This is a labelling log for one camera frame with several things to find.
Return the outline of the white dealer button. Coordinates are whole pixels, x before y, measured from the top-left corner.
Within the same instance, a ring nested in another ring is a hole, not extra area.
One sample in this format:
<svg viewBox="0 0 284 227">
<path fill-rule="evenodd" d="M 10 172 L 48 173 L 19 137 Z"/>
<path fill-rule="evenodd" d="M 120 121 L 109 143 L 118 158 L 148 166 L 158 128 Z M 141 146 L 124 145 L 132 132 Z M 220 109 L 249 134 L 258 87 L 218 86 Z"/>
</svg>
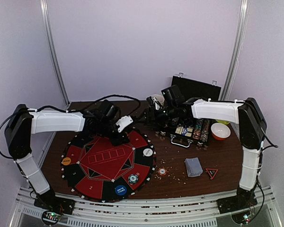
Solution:
<svg viewBox="0 0 284 227">
<path fill-rule="evenodd" d="M 142 153 L 145 157 L 151 157 L 153 155 L 153 152 L 154 151 L 151 148 L 146 148 Z"/>
</svg>

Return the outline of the orange big blind button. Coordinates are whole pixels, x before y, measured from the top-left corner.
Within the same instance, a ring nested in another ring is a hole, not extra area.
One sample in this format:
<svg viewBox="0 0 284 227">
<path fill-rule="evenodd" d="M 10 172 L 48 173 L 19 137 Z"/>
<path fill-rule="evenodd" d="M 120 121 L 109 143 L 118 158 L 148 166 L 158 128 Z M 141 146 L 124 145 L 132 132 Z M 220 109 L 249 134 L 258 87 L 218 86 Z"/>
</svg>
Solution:
<svg viewBox="0 0 284 227">
<path fill-rule="evenodd" d="M 63 166 L 68 166 L 68 165 L 70 165 L 70 164 L 71 164 L 71 158 L 70 158 L 70 157 L 65 157 L 65 158 L 63 158 L 62 161 L 61 161 L 61 164 L 62 164 Z"/>
</svg>

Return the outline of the grey playing card deck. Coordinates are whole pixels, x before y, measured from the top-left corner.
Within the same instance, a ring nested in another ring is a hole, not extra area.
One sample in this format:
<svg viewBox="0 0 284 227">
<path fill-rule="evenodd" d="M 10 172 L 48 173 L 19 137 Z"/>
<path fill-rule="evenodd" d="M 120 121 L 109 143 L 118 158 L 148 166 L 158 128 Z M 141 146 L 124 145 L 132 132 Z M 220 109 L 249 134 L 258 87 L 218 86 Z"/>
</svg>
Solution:
<svg viewBox="0 0 284 227">
<path fill-rule="evenodd" d="M 198 177 L 203 173 L 203 168 L 200 164 L 199 158 L 185 159 L 186 172 L 188 177 Z"/>
</svg>

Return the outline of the orange white chip stack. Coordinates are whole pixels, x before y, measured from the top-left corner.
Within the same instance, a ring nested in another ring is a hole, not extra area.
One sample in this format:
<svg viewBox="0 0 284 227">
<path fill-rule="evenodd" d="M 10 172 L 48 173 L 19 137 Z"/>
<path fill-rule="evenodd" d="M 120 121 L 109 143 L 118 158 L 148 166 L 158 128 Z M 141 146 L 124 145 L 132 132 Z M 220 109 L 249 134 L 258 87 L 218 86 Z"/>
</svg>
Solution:
<svg viewBox="0 0 284 227">
<path fill-rule="evenodd" d="M 161 175 L 161 176 L 164 176 L 167 174 L 167 170 L 165 168 L 159 168 L 158 169 L 158 174 Z"/>
</svg>

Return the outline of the green white chip stack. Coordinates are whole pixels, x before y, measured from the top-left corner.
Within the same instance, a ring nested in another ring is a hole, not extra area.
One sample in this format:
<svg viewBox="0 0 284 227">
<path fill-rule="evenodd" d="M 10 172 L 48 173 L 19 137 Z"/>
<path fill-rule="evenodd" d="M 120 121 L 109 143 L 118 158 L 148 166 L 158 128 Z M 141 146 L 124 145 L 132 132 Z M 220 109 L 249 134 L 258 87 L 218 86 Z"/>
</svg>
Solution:
<svg viewBox="0 0 284 227">
<path fill-rule="evenodd" d="M 139 181 L 139 177 L 136 174 L 132 174 L 128 177 L 129 184 L 136 184 Z"/>
</svg>

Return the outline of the blue small blind button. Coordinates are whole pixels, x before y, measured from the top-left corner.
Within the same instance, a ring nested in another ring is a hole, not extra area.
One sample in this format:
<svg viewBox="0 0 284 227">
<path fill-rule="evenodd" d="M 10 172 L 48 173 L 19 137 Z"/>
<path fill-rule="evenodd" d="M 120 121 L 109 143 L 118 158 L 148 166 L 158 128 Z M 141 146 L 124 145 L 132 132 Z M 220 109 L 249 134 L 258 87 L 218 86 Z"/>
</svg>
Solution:
<svg viewBox="0 0 284 227">
<path fill-rule="evenodd" d="M 126 186 L 124 186 L 124 185 L 118 185 L 118 186 L 115 188 L 115 193 L 116 193 L 116 195 L 118 195 L 118 196 L 124 196 L 124 195 L 126 195 L 126 193 L 127 193 L 127 188 L 126 188 Z"/>
</svg>

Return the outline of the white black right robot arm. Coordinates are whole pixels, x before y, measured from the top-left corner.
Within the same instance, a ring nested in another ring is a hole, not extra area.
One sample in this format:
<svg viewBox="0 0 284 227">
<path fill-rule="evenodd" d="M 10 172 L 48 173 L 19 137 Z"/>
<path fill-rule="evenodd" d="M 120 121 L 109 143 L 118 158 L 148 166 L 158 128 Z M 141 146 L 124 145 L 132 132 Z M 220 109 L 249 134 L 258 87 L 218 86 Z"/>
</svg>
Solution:
<svg viewBox="0 0 284 227">
<path fill-rule="evenodd" d="M 257 101 L 250 97 L 245 100 L 221 101 L 206 97 L 185 99 L 178 86 L 162 90 L 165 103 L 155 96 L 147 97 L 146 120 L 161 127 L 170 127 L 174 119 L 208 119 L 226 121 L 238 125 L 239 140 L 243 149 L 243 163 L 239 188 L 233 198 L 233 205 L 242 209 L 251 202 L 249 193 L 257 185 L 262 168 L 264 141 L 267 139 L 267 122 Z"/>
</svg>

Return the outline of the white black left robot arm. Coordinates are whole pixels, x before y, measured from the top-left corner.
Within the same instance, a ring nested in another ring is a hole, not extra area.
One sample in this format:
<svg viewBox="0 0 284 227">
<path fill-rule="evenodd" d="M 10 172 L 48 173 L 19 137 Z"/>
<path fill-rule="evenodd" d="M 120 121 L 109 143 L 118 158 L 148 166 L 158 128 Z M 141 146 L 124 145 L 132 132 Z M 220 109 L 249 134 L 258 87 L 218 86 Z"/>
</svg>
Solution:
<svg viewBox="0 0 284 227">
<path fill-rule="evenodd" d="M 40 196 L 40 202 L 48 210 L 59 205 L 58 198 L 50 183 L 35 160 L 33 140 L 42 134 L 55 135 L 58 132 L 95 132 L 102 133 L 117 144 L 126 138 L 124 131 L 133 123 L 130 115 L 115 119 L 117 107 L 108 100 L 96 110 L 60 109 L 46 105 L 40 108 L 29 108 L 19 104 L 14 113 L 6 119 L 4 137 L 9 158 L 19 168 L 27 183 Z"/>
</svg>

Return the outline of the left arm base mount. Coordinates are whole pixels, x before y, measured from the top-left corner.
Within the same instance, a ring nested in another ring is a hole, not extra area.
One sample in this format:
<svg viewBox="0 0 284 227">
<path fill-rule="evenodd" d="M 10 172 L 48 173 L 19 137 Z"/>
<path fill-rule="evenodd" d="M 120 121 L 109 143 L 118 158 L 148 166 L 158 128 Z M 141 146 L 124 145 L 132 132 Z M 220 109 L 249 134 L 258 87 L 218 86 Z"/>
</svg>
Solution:
<svg viewBox="0 0 284 227">
<path fill-rule="evenodd" d="M 58 214 L 71 215 L 75 206 L 75 200 L 58 197 L 54 190 L 50 188 L 49 191 L 43 194 L 36 194 L 34 205 Z"/>
</svg>

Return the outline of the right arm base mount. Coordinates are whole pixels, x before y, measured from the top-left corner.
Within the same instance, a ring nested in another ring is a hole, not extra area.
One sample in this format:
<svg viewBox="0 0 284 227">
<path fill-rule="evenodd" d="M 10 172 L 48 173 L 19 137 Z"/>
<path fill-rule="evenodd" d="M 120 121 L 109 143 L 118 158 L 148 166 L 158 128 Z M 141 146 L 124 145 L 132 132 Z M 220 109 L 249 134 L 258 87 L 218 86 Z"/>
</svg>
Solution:
<svg viewBox="0 0 284 227">
<path fill-rule="evenodd" d="M 257 205 L 258 201 L 255 194 L 240 194 L 231 197 L 221 198 L 217 201 L 220 214 L 234 212 L 249 208 L 251 205 Z"/>
</svg>

